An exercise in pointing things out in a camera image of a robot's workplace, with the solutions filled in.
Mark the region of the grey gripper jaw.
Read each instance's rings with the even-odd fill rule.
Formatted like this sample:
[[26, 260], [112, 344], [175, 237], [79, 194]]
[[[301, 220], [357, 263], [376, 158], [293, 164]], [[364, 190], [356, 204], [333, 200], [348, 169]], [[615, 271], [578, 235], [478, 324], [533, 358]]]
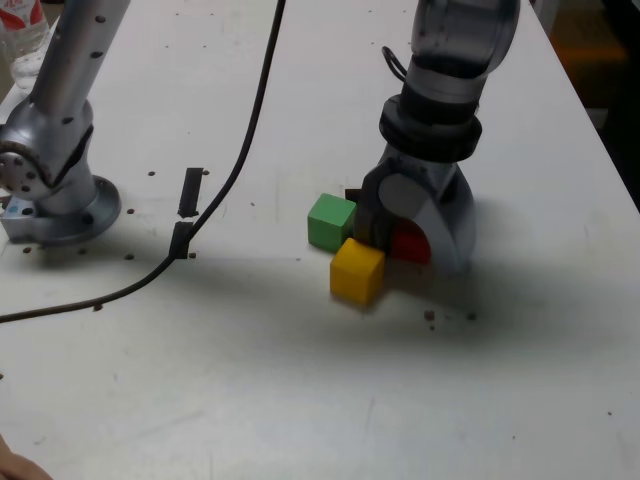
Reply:
[[354, 238], [378, 250], [389, 250], [395, 216], [382, 204], [379, 188], [392, 173], [389, 167], [375, 167], [364, 178], [354, 217]]
[[381, 181], [378, 195], [385, 210], [424, 233], [437, 270], [446, 274], [465, 270], [475, 245], [476, 224], [473, 195], [458, 165], [429, 164], [393, 173]]

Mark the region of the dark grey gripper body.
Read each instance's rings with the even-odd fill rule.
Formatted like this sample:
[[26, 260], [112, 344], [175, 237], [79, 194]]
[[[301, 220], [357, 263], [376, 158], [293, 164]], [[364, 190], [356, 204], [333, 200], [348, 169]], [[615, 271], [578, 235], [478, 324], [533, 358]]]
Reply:
[[374, 168], [374, 184], [380, 185], [383, 179], [396, 173], [425, 186], [455, 186], [459, 168], [456, 163], [437, 163], [412, 157], [387, 144]]

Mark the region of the person's hand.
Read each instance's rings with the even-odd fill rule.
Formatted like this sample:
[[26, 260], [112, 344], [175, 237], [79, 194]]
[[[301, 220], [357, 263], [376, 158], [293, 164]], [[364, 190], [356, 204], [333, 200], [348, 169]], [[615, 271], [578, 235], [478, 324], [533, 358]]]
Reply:
[[3, 437], [0, 437], [0, 474], [5, 480], [52, 480], [39, 465], [14, 453]]

